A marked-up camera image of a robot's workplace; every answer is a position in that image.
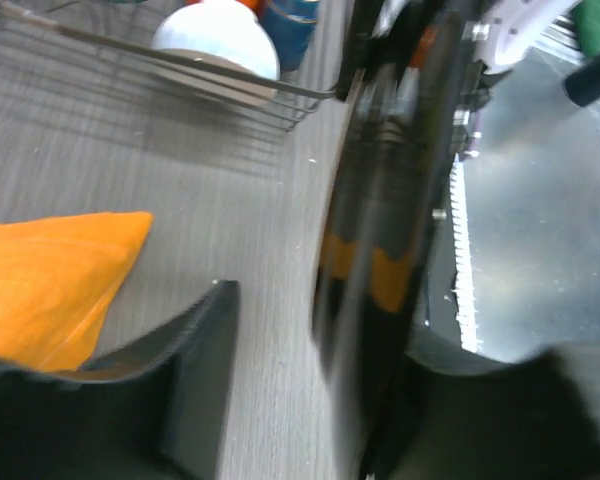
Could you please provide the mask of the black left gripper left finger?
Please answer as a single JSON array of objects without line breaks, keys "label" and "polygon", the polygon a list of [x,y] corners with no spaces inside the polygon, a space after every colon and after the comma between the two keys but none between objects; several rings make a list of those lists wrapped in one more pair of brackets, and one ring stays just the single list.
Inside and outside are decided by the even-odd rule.
[{"label": "black left gripper left finger", "polygon": [[0,359],[0,479],[214,479],[234,367],[240,287],[76,371]]}]

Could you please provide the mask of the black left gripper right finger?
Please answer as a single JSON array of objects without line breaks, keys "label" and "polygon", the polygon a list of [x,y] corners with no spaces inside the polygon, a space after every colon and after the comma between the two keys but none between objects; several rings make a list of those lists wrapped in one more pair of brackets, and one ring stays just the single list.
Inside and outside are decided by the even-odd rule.
[{"label": "black left gripper right finger", "polygon": [[371,479],[600,479],[600,345],[408,359]]}]

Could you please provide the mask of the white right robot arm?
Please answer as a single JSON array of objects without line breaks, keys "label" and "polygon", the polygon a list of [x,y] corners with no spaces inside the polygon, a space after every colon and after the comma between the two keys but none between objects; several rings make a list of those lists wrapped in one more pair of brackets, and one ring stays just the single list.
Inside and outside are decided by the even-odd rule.
[{"label": "white right robot arm", "polygon": [[484,1],[474,60],[482,74],[494,77],[511,71],[534,42],[560,15],[580,4],[578,0]]}]

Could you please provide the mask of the black striped-rim round plate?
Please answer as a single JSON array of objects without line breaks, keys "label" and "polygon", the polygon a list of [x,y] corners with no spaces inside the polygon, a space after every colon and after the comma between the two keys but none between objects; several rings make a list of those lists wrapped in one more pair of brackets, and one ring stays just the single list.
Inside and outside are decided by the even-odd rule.
[{"label": "black striped-rim round plate", "polygon": [[386,34],[353,15],[338,92],[350,105],[317,257],[311,333],[344,479],[373,457],[411,335],[452,123],[473,54],[465,3],[407,5]]}]

